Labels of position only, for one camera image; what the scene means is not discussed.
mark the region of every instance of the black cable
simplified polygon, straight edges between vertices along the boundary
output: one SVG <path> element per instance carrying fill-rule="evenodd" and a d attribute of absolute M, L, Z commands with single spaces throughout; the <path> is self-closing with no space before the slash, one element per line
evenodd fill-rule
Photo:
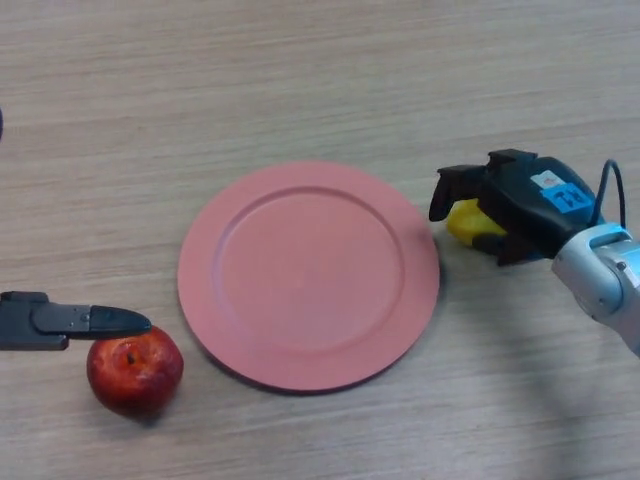
<path fill-rule="evenodd" d="M 620 226 L 627 228 L 627 207 L 624 199 L 624 189 L 622 187 L 622 174 L 620 168 L 615 160 L 609 159 L 605 162 L 602 168 L 602 177 L 600 178 L 600 186 L 598 187 L 598 195 L 596 196 L 596 203 L 593 206 L 593 214 L 589 225 L 591 227 L 598 223 L 602 210 L 602 202 L 604 201 L 604 192 L 607 188 L 607 180 L 609 179 L 609 170 L 613 169 L 613 173 L 616 176 L 616 184 L 618 187 L 618 201 L 620 203 Z"/>

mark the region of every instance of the red apple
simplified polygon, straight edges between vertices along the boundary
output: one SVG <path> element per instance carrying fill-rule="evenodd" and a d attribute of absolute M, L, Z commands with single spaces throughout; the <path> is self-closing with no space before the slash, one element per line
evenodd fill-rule
<path fill-rule="evenodd" d="M 93 343 L 87 377 L 106 408 L 132 418 L 157 417 L 174 397 L 184 361 L 171 337 L 153 326 L 144 335 Z"/>

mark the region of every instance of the black object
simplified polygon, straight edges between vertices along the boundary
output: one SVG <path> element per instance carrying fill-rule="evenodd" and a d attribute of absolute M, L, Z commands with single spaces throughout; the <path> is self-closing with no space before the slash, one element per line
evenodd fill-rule
<path fill-rule="evenodd" d="M 598 223 L 600 217 L 600 210 L 602 208 L 602 202 L 604 201 L 604 192 L 607 188 L 607 180 L 609 179 L 609 170 L 613 170 L 616 176 L 616 185 L 618 187 L 618 204 L 620 207 L 620 226 L 627 228 L 627 205 L 624 198 L 624 186 L 622 185 L 622 173 L 620 173 L 620 167 L 615 160 L 609 159 L 602 167 L 602 176 L 600 177 L 600 186 L 598 187 L 598 194 L 596 195 L 596 204 L 593 207 L 593 214 L 589 224 L 595 226 Z"/>
<path fill-rule="evenodd" d="M 438 173 L 429 219 L 444 220 L 456 201 L 477 198 L 478 208 L 507 232 L 474 240 L 479 250 L 497 255 L 498 265 L 536 255 L 554 258 L 570 238 L 591 226 L 594 193 L 556 158 L 499 150 L 489 153 L 485 166 L 459 165 Z M 595 215 L 601 221 L 599 212 Z"/>
<path fill-rule="evenodd" d="M 150 330 L 149 319 L 130 310 L 62 305 L 40 292 L 0 294 L 0 350 L 65 350 L 70 339 L 121 338 Z"/>

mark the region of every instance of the wood grain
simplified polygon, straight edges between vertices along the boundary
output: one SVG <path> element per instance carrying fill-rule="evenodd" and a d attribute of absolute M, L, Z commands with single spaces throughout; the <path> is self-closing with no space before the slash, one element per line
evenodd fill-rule
<path fill-rule="evenodd" d="M 614 157 L 633 230 L 639 78 L 637 0 L 3 0 L 0 287 L 138 309 L 186 370 L 142 428 L 97 405 L 87 344 L 0 354 L 0 478 L 637 478 L 638 359 L 547 263 L 497 270 L 434 225 L 446 281 L 427 334 L 316 398 L 213 368 L 175 271 L 216 192 L 303 158 L 379 175 L 426 213 L 438 167 L 495 148 L 593 185 Z"/>

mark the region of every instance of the blue label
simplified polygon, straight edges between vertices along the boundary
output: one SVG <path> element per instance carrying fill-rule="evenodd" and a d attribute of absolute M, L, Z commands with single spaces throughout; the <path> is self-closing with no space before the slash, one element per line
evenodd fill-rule
<path fill-rule="evenodd" d="M 540 194 L 549 200 L 561 213 L 581 210 L 593 205 L 593 200 L 573 183 L 563 183 L 552 188 L 540 190 Z"/>

